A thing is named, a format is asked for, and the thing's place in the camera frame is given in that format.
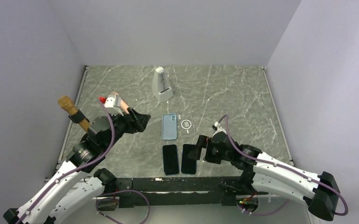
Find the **black phone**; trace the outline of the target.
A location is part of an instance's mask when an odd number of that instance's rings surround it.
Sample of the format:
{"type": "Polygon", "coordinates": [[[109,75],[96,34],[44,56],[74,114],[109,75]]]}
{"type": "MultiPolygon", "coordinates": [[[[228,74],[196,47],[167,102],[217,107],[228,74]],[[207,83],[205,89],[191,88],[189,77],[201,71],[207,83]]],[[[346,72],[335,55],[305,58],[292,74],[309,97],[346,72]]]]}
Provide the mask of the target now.
{"type": "Polygon", "coordinates": [[[195,145],[184,144],[182,149],[181,159],[181,173],[194,175],[196,174],[197,162],[194,159],[190,159],[188,156],[194,150],[195,145]]]}
{"type": "Polygon", "coordinates": [[[178,150],[176,145],[164,145],[162,147],[163,167],[165,175],[177,175],[179,173],[178,150]]]}

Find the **clear transparent phone case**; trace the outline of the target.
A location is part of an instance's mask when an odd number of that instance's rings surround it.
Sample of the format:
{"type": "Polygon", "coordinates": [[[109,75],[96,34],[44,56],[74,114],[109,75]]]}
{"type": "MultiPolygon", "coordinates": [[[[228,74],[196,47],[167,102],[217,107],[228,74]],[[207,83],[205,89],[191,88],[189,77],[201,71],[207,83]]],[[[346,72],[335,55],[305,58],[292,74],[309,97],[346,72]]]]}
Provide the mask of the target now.
{"type": "Polygon", "coordinates": [[[191,113],[178,114],[178,139],[193,139],[195,137],[195,125],[191,113]]]}

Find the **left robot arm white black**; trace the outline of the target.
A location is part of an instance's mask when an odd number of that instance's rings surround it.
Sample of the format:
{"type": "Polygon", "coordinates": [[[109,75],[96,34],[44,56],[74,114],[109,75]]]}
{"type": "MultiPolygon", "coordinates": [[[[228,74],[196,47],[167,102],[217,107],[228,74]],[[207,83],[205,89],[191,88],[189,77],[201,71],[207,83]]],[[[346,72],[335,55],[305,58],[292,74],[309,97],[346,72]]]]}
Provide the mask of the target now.
{"type": "Polygon", "coordinates": [[[95,118],[80,142],[54,176],[27,203],[8,209],[3,217],[9,224],[61,224],[70,214],[92,198],[110,196],[117,190],[117,179],[107,169],[98,169],[93,177],[72,188],[105,159],[113,145],[125,134],[143,132],[151,118],[133,108],[124,115],[106,113],[95,118]]]}

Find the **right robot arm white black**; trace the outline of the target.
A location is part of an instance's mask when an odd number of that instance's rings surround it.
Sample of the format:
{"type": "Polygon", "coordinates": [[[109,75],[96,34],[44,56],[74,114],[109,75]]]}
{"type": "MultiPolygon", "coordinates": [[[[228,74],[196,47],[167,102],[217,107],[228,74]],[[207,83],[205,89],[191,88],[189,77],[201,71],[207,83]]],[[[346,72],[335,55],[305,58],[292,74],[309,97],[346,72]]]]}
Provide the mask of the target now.
{"type": "Polygon", "coordinates": [[[204,161],[228,161],[242,171],[236,187],[245,194],[256,191],[284,197],[306,206],[311,214],[325,221],[339,215],[336,208],[340,190],[328,172],[316,174],[295,168],[254,146],[238,144],[224,131],[212,137],[199,136],[188,158],[199,160],[202,149],[206,149],[204,161]]]}

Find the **light blue phone case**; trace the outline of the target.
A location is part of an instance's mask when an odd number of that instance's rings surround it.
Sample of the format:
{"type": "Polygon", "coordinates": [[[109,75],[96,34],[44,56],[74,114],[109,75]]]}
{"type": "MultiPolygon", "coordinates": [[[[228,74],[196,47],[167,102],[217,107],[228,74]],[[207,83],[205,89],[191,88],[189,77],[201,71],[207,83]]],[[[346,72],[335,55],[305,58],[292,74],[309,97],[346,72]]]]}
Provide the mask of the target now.
{"type": "Polygon", "coordinates": [[[163,140],[177,139],[177,115],[166,113],[162,115],[162,134],[163,140]]]}

